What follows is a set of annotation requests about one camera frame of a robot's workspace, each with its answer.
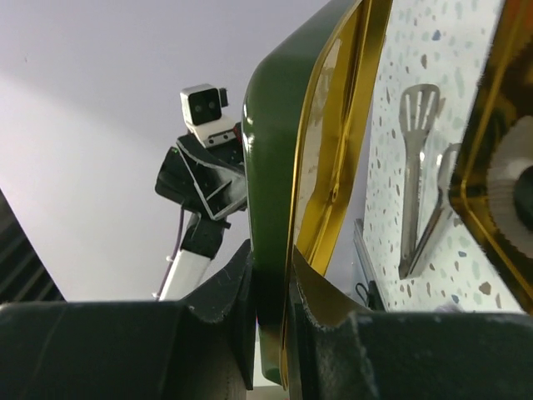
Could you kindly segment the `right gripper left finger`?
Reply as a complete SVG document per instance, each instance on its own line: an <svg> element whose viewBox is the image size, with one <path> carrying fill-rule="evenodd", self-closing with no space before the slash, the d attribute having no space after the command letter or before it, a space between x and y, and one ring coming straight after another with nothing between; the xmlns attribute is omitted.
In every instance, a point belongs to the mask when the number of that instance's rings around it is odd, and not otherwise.
<svg viewBox="0 0 533 400"><path fill-rule="evenodd" d="M4 399L243 399L253 370L248 242L178 301L1 308Z"/></svg>

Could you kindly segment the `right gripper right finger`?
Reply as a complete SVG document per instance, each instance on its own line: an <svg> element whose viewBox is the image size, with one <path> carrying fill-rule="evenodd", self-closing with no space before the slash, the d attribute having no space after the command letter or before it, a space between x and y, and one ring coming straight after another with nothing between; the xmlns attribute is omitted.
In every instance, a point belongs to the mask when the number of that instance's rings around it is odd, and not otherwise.
<svg viewBox="0 0 533 400"><path fill-rule="evenodd" d="M293 399L529 399L532 319L372 312L292 256L287 304Z"/></svg>

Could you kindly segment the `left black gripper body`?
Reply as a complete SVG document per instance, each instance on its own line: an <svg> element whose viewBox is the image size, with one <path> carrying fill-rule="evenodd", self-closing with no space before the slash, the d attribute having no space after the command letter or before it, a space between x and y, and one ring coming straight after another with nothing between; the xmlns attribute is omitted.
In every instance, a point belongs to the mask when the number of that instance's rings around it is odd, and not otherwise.
<svg viewBox="0 0 533 400"><path fill-rule="evenodd" d="M202 144L188 132L167 151L155 192L212 221L247 209L242 125L216 133Z"/></svg>

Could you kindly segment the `gold tin lid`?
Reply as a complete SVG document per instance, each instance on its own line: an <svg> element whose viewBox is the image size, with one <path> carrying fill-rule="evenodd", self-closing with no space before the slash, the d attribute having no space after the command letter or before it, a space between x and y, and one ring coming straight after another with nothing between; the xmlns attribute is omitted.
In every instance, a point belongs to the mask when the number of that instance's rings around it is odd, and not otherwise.
<svg viewBox="0 0 533 400"><path fill-rule="evenodd" d="M287 386L294 252L324 275L350 202L389 1L330 1L257 66L242 106L262 372Z"/></svg>

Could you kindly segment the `metal tongs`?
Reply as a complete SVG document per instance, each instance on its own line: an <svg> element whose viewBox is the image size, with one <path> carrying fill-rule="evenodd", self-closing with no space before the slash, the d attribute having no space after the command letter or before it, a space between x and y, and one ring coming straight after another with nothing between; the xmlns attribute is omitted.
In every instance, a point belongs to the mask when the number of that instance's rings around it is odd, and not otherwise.
<svg viewBox="0 0 533 400"><path fill-rule="evenodd" d="M436 157L436 202L426 224L420 224L424 204L424 179L431 171L426 143L433 130L441 91L431 83L406 88L400 97L399 125L406 161L401 225L400 279L422 274L437 243L452 219L449 200L451 168L455 166L459 143L452 143Z"/></svg>

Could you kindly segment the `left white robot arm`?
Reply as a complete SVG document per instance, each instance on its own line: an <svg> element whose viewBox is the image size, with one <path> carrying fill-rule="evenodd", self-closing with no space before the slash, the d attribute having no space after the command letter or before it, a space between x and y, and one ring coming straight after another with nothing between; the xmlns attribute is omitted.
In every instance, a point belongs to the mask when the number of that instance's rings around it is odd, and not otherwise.
<svg viewBox="0 0 533 400"><path fill-rule="evenodd" d="M162 162L155 192L180 206L180 221L154 298L177 300L200 285L231 227L228 216L247 209L241 124L206 143L191 132L180 136Z"/></svg>

